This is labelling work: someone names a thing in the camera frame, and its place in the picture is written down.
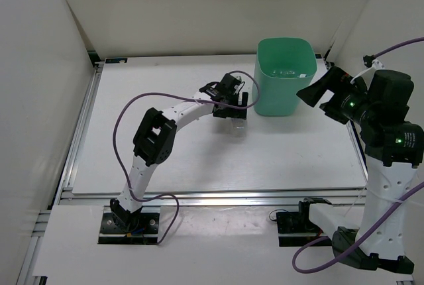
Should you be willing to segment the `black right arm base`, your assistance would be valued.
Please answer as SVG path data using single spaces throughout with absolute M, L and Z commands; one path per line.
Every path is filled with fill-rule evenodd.
M 323 198 L 305 198 L 298 202 L 297 211 L 275 209 L 268 219 L 277 224 L 279 247 L 302 247 L 319 237 L 327 235 L 316 224 L 309 220 L 309 209 L 312 204 L 331 205 Z

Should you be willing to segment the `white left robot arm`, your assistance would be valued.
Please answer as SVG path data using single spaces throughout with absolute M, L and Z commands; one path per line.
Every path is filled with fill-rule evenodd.
M 141 209 L 150 179 L 158 165 L 165 162 L 173 150 L 178 131 L 207 115 L 222 119 L 245 120 L 248 93 L 244 81 L 227 73 L 219 82 L 210 82 L 191 97 L 176 96 L 179 101 L 170 108 L 154 107 L 144 114 L 133 137 L 132 166 L 125 168 L 120 157 L 126 184 L 119 197 L 110 202 L 115 224 L 130 233 L 141 224 Z

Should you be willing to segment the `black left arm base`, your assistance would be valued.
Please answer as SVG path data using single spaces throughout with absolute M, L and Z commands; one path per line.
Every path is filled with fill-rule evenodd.
M 155 245 L 158 242 L 159 209 L 125 210 L 118 199 L 103 210 L 97 243 L 100 245 Z

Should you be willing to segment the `clear bottle white label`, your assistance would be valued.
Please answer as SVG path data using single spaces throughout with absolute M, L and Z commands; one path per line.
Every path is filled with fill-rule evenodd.
M 234 137 L 245 137 L 246 136 L 246 119 L 232 118 L 231 119 L 232 135 Z

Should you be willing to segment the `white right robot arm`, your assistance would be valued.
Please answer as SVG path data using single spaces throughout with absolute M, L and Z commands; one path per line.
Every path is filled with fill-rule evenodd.
M 414 265 L 403 245 L 404 203 L 420 190 L 412 181 L 423 161 L 423 129 L 405 118 L 414 84 L 409 75 L 384 68 L 373 69 L 371 76 L 366 82 L 333 66 L 298 91 L 301 100 L 331 119 L 360 127 L 368 181 L 360 225 L 322 198 L 301 201 L 297 223 L 307 232 L 322 231 L 335 263 L 411 274 Z

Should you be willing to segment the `clear unlabeled plastic bottle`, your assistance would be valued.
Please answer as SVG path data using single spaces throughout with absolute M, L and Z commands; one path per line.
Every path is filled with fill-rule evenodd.
M 273 70 L 270 75 L 273 78 L 297 78 L 298 74 L 296 71 L 293 70 L 283 70 L 283 69 L 278 69 L 278 70 Z

